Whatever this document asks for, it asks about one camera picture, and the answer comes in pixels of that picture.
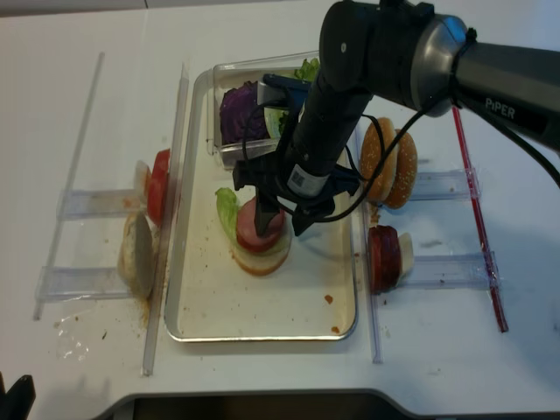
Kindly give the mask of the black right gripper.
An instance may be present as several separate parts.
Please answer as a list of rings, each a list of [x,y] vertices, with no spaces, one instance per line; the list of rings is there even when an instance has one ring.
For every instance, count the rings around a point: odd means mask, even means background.
[[[360,204],[357,198],[341,213],[327,215],[326,209],[334,204],[335,197],[342,193],[353,196],[360,187],[356,173],[349,168],[336,164],[319,194],[307,198],[288,187],[278,165],[276,155],[261,155],[234,164],[234,189],[254,186],[259,191],[255,196],[255,231],[259,238],[269,239],[284,233],[285,211],[292,215],[294,235],[300,236],[316,219],[345,218]]]

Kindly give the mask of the dark robot base bottom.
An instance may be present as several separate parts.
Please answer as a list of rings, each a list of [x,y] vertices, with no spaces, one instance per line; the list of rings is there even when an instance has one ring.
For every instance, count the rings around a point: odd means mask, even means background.
[[[365,391],[135,396],[97,419],[455,419],[415,415]]]

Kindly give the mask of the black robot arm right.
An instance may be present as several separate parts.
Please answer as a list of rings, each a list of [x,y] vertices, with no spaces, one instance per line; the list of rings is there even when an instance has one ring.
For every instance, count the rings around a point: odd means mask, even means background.
[[[458,17],[429,3],[341,1],[327,12],[313,82],[265,74],[259,109],[286,109],[276,149],[234,166],[236,188],[256,192],[255,231],[289,213],[296,234],[340,219],[334,198],[364,200],[369,184],[338,164],[372,98],[437,117],[470,109],[524,149],[553,179],[558,170],[538,150],[559,147],[559,55],[481,43]]]

